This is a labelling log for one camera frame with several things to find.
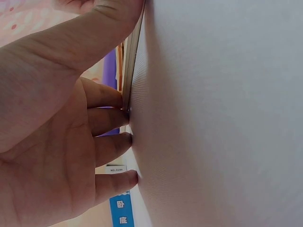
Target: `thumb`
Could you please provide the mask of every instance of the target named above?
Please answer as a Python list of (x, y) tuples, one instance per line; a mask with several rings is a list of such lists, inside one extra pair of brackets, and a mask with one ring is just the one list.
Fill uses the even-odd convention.
[(49, 120), (75, 81), (122, 42), (143, 0), (101, 0), (89, 13), (0, 48), (0, 153)]
[(91, 12), (22, 41), (31, 52), (82, 72), (132, 32), (142, 6), (143, 0), (100, 0)]

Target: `blue label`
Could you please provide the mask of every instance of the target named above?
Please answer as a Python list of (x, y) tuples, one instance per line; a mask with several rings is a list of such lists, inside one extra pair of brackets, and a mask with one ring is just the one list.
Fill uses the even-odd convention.
[(109, 199), (113, 227), (134, 227), (130, 192)]

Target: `wooden edge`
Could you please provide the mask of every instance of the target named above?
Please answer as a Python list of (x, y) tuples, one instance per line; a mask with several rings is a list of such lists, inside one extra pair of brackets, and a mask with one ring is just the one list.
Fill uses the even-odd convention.
[(139, 35), (141, 30), (141, 24), (144, 13), (144, 6), (139, 18), (139, 21), (134, 29), (134, 31), (128, 36), (124, 45), (124, 61), (123, 61), (123, 78), (122, 78), (122, 99), (123, 99), (123, 109), (129, 110), (129, 101), (131, 94), (131, 86), (134, 74), (134, 64), (136, 53), (139, 43)]

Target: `skin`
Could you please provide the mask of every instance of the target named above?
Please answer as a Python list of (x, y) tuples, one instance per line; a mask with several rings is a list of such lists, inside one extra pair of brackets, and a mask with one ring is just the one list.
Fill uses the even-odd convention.
[(128, 116), (117, 91), (80, 75), (131, 33), (142, 4), (100, 1), (0, 48), (0, 226), (49, 226), (137, 184), (135, 171), (95, 174), (132, 140), (96, 137)]

